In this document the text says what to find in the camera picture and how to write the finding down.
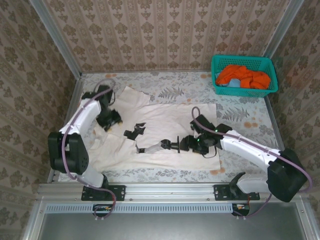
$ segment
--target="blue cloth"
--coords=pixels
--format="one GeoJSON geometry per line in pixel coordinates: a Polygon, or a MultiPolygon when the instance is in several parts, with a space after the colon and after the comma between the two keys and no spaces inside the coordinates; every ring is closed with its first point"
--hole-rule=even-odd
{"type": "MultiPolygon", "coordinates": [[[[220,74],[220,72],[216,73],[215,78],[217,78],[219,76],[219,74],[220,74]]],[[[229,88],[240,88],[240,80],[237,78],[232,78],[229,83],[220,84],[219,86],[220,87],[229,87],[229,88]]]]}

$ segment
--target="towel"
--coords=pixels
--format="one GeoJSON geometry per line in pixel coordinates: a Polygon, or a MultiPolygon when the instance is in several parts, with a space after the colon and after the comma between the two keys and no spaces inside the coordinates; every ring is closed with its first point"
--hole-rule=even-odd
{"type": "MultiPolygon", "coordinates": [[[[106,133],[98,124],[95,126],[96,138],[89,158],[91,165],[99,172],[108,170],[127,170],[140,168],[163,168],[174,170],[219,170],[219,154],[213,158],[204,158],[192,150],[177,153],[174,149],[162,149],[153,154],[137,153],[139,148],[148,148],[163,139],[177,142],[177,136],[182,138],[194,133],[190,128],[192,121],[191,109],[200,108],[201,113],[217,124],[215,104],[153,104],[147,95],[126,87],[113,104],[122,120],[122,124],[111,127],[106,133]],[[143,135],[135,140],[123,136],[125,130],[133,131],[134,126],[146,123],[143,135]]],[[[206,157],[215,154],[214,147],[209,148],[206,157]]]]}
{"type": "Polygon", "coordinates": [[[268,89],[270,77],[262,71],[252,71],[246,66],[228,65],[219,74],[215,83],[228,84],[231,79],[239,79],[240,87],[245,89],[268,89]]]}

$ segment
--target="green basket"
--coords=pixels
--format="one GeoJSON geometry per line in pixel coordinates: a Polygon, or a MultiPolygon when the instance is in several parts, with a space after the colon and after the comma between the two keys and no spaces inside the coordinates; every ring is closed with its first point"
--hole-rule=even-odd
{"type": "Polygon", "coordinates": [[[219,95],[263,98],[269,93],[274,93],[278,90],[275,68],[271,60],[267,57],[214,55],[211,62],[211,72],[215,93],[219,95]],[[250,70],[261,71],[268,74],[271,79],[268,89],[217,86],[215,74],[220,73],[230,64],[246,66],[250,70]]]}

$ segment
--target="wall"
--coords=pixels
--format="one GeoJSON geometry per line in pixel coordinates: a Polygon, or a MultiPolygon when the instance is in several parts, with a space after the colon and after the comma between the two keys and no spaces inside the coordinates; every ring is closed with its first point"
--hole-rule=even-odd
{"type": "Polygon", "coordinates": [[[27,0],[0,1],[0,239],[19,239],[75,85],[27,0]]]}
{"type": "Polygon", "coordinates": [[[320,1],[305,0],[272,61],[279,91],[270,97],[284,145],[294,149],[314,183],[320,220],[320,1]]]}
{"type": "Polygon", "coordinates": [[[261,56],[288,0],[45,0],[83,72],[210,69],[261,56]]]}

